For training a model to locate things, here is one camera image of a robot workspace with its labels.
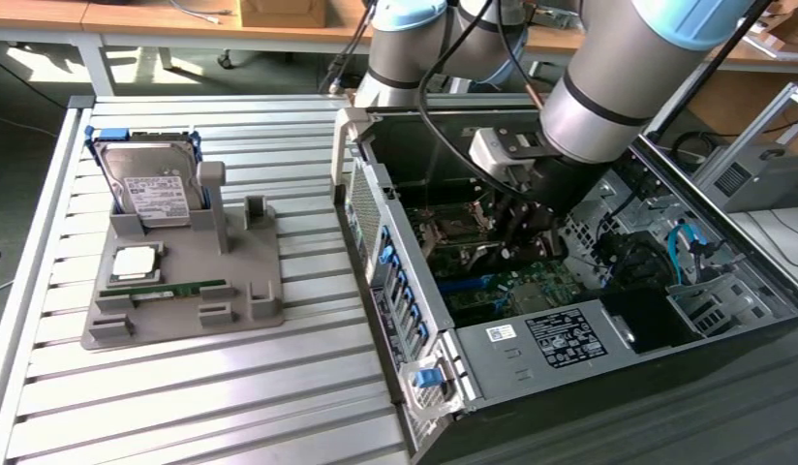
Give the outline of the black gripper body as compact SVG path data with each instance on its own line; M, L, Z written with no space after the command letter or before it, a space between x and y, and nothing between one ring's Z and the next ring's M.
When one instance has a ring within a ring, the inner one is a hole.
M512 212L531 207L553 217L564 217L580 204L612 165L613 162L581 163L567 156L517 160L512 166L513 179L532 202L513 201Z

